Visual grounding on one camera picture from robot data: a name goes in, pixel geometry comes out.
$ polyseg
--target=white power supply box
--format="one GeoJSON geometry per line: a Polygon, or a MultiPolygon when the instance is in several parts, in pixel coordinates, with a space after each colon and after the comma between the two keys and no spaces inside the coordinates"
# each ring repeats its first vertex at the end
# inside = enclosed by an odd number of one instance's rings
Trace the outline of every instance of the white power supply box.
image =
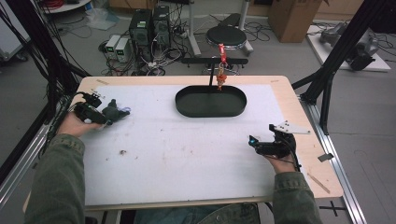
{"type": "Polygon", "coordinates": [[[116,46],[116,53],[120,63],[127,63],[131,59],[132,49],[128,38],[120,38],[119,44],[116,46]]]}
{"type": "Polygon", "coordinates": [[[119,43],[121,36],[113,35],[106,44],[107,58],[117,60],[116,46],[119,43]]]}

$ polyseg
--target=person's right arm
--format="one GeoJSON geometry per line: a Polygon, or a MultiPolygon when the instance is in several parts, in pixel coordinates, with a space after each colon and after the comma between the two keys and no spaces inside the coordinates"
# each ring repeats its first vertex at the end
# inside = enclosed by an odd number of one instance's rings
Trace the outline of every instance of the person's right arm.
{"type": "Polygon", "coordinates": [[[322,223],[314,194],[303,174],[296,172],[291,155],[277,159],[268,158],[276,171],[273,196],[275,224],[322,223]]]}

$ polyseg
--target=computer tower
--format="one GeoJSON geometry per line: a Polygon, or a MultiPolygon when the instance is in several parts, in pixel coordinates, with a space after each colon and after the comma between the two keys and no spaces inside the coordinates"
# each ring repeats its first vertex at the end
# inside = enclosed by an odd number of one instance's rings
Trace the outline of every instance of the computer tower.
{"type": "Polygon", "coordinates": [[[157,47],[170,48],[170,21],[169,21],[169,7],[158,6],[154,8],[154,15],[152,17],[154,23],[154,35],[157,40],[157,47]]]}
{"type": "Polygon", "coordinates": [[[149,46],[153,39],[151,10],[136,9],[129,25],[131,39],[137,46],[149,46]]]}

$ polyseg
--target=round black seat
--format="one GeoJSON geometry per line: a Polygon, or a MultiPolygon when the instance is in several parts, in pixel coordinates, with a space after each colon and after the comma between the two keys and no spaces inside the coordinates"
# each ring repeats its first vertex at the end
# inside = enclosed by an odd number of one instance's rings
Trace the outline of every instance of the round black seat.
{"type": "Polygon", "coordinates": [[[241,49],[247,42],[247,35],[233,26],[216,26],[207,31],[206,41],[211,45],[224,44],[226,49],[241,49]]]}

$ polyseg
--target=person's left hand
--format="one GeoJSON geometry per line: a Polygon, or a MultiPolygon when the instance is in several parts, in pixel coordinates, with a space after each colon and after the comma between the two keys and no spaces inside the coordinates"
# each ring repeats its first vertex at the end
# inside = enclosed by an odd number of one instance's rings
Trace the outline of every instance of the person's left hand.
{"type": "Polygon", "coordinates": [[[84,123],[82,122],[74,112],[69,112],[58,129],[57,134],[67,133],[75,137],[80,137],[91,129],[98,129],[102,127],[102,124],[97,123],[84,123]]]}

